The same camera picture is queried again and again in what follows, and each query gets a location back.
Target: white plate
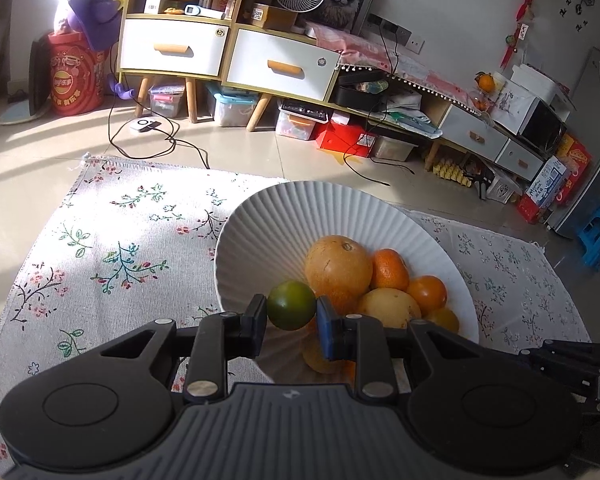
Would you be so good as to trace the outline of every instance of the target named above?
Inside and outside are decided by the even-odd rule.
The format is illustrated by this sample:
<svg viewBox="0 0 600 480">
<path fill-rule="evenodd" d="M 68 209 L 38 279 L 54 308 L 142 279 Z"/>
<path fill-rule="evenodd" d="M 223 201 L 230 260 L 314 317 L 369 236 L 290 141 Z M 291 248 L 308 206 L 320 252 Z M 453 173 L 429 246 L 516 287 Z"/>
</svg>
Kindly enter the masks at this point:
<svg viewBox="0 0 600 480">
<path fill-rule="evenodd" d="M 218 238 L 216 292 L 223 310 L 243 313 L 254 294 L 285 280 L 304 281 L 309 247 L 327 235 L 343 235 L 370 253 L 398 251 L 411 276 L 433 274 L 446 285 L 448 307 L 458 316 L 460 335 L 477 343 L 478 320 L 464 279 L 438 243 L 403 211 L 367 193 L 330 182 L 283 182 L 249 197 L 229 216 Z M 277 383 L 341 382 L 303 361 L 305 330 L 284 332 L 269 324 L 261 370 Z"/>
</svg>

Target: gray refrigerator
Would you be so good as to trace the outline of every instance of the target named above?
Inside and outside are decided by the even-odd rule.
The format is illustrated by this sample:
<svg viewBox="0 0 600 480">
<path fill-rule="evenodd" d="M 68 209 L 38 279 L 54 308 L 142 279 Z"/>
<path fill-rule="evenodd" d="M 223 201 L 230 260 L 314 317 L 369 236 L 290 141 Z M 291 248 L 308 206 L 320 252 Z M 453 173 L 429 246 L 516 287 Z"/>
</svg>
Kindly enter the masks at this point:
<svg viewBox="0 0 600 480">
<path fill-rule="evenodd" d="M 580 81 L 571 93 L 576 107 L 567 120 L 568 131 L 586 147 L 592 159 L 568 204 L 556 207 L 547 220 L 559 235 L 575 238 L 600 207 L 600 50 L 594 48 Z"/>
</svg>

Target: drawer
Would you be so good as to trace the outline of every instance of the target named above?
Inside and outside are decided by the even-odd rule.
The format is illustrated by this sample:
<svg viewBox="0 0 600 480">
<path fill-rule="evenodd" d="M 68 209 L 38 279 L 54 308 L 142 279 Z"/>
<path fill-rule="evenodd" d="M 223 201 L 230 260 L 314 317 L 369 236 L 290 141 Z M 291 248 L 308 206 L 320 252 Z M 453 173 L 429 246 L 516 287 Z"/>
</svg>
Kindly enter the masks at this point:
<svg viewBox="0 0 600 480">
<path fill-rule="evenodd" d="M 211 23 L 125 20 L 120 68 L 218 75 L 228 31 Z"/>
<path fill-rule="evenodd" d="M 484 121 L 451 106 L 440 126 L 442 137 L 471 152 L 494 161 L 507 142 L 507 137 Z"/>
<path fill-rule="evenodd" d="M 542 160 L 513 139 L 507 141 L 495 163 L 529 181 L 542 168 Z"/>
<path fill-rule="evenodd" d="M 242 28 L 226 82 L 323 101 L 339 58 L 331 50 Z"/>
</svg>

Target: plate of fruit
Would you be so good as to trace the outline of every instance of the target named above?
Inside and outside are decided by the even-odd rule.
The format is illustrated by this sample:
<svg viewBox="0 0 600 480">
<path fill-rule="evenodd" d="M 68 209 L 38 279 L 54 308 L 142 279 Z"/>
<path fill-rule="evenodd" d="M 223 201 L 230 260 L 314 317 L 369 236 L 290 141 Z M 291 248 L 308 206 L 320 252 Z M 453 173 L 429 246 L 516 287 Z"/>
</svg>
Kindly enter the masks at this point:
<svg viewBox="0 0 600 480">
<path fill-rule="evenodd" d="M 354 365 L 322 357 L 316 298 L 386 327 L 428 319 L 478 342 L 474 303 L 440 245 L 407 214 L 367 193 L 322 181 L 283 182 L 242 202 L 218 238 L 222 310 L 267 297 L 257 365 L 277 383 L 350 380 Z"/>
</svg>

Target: red gift box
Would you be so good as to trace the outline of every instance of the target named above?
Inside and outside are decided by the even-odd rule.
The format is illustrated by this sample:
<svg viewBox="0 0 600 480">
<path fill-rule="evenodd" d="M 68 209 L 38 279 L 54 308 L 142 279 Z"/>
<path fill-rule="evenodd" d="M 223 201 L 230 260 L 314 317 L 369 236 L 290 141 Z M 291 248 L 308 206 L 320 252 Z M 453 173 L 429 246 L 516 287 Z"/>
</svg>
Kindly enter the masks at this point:
<svg viewBox="0 0 600 480">
<path fill-rule="evenodd" d="M 529 222 L 530 224 L 535 224 L 538 222 L 538 217 L 540 213 L 540 208 L 538 204 L 536 204 L 528 194 L 524 194 L 522 198 L 518 201 L 518 212 L 523 216 L 523 218 Z"/>
<path fill-rule="evenodd" d="M 317 124 L 315 128 L 315 142 L 319 148 L 346 155 L 369 156 L 376 141 L 376 136 L 366 133 L 358 124 L 338 124 L 329 121 Z"/>
<path fill-rule="evenodd" d="M 591 155 L 589 155 L 582 143 L 572 137 L 571 134 L 564 134 L 556 155 L 571 171 L 567 182 L 564 183 L 564 186 L 562 186 L 562 189 L 555 197 L 556 203 L 564 204 L 573 187 L 582 177 L 584 170 L 587 169 L 591 161 Z"/>
</svg>

